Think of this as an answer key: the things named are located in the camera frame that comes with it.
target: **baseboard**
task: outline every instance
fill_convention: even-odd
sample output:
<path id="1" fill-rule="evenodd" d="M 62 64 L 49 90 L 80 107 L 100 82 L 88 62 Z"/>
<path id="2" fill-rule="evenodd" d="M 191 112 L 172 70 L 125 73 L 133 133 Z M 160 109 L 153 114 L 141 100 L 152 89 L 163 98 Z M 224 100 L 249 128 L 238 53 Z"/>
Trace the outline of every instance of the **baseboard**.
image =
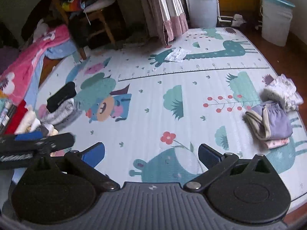
<path id="1" fill-rule="evenodd" d="M 298 48 L 307 54 L 307 45 L 292 32 L 289 32 L 287 45 L 293 48 Z"/>

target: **curtain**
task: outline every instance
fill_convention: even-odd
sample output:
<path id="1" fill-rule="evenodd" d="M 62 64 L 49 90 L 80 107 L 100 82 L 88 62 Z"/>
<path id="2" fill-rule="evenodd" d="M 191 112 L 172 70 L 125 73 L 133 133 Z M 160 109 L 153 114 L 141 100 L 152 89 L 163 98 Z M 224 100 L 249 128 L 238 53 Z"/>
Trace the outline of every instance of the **curtain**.
<path id="1" fill-rule="evenodd" d="M 158 36 L 165 47 L 188 30 L 183 0 L 141 0 L 149 35 Z"/>

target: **flower stem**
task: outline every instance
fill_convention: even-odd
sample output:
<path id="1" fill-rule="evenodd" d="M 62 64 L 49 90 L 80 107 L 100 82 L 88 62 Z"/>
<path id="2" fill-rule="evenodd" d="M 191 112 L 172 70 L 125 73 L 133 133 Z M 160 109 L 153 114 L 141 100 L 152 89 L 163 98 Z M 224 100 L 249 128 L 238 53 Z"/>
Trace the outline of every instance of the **flower stem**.
<path id="1" fill-rule="evenodd" d="M 183 144 L 179 143 L 178 141 L 176 141 L 176 140 L 173 140 L 173 141 L 176 142 L 177 144 L 180 144 L 184 149 L 187 149 L 188 151 L 192 152 L 190 149 L 188 149 L 187 147 L 185 147 Z M 192 154 L 195 156 L 195 158 L 196 158 L 196 160 L 197 160 L 197 162 L 198 162 L 198 165 L 199 165 L 199 167 L 201 168 L 201 171 L 202 171 L 202 173 L 203 173 L 204 170 L 203 170 L 203 168 L 202 168 L 202 166 L 201 166 L 201 163 L 199 162 L 197 156 L 196 156 L 193 152 L 192 152 Z"/>

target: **chair leg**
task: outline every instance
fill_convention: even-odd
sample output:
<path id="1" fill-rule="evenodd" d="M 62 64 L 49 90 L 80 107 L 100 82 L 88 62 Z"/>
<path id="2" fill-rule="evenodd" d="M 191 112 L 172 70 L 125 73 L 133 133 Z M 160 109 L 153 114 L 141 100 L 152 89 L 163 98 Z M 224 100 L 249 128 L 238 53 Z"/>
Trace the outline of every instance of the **chair leg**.
<path id="1" fill-rule="evenodd" d="M 86 60 L 86 59 L 87 59 L 83 47 L 80 47 L 80 48 L 78 49 L 78 52 L 79 52 L 79 54 L 81 55 L 81 58 L 82 58 L 83 60 Z"/>
<path id="2" fill-rule="evenodd" d="M 104 18 L 104 16 L 103 16 L 102 11 L 100 11 L 100 12 L 98 13 L 98 18 L 99 18 L 99 20 L 103 23 L 104 28 L 106 29 L 106 33 L 107 33 L 107 35 L 108 35 L 108 37 L 109 37 L 111 43 L 114 45 L 115 49 L 117 49 L 116 43 L 115 43 L 115 39 L 114 39 L 114 37 L 113 37 L 113 35 L 112 35 L 112 33 L 111 33 L 111 30 L 110 30 L 108 24 L 106 23 L 106 20 L 105 20 L 105 18 Z"/>

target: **red flower illustration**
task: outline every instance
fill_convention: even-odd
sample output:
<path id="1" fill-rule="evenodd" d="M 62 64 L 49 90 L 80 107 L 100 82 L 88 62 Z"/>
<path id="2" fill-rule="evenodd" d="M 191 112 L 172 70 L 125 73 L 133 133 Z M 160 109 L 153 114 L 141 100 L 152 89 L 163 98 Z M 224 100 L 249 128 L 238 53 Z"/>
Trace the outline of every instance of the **red flower illustration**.
<path id="1" fill-rule="evenodd" d="M 163 133 L 163 136 L 160 138 L 161 142 L 165 142 L 166 144 L 172 144 L 175 139 L 176 134 L 169 133 L 168 131 Z"/>

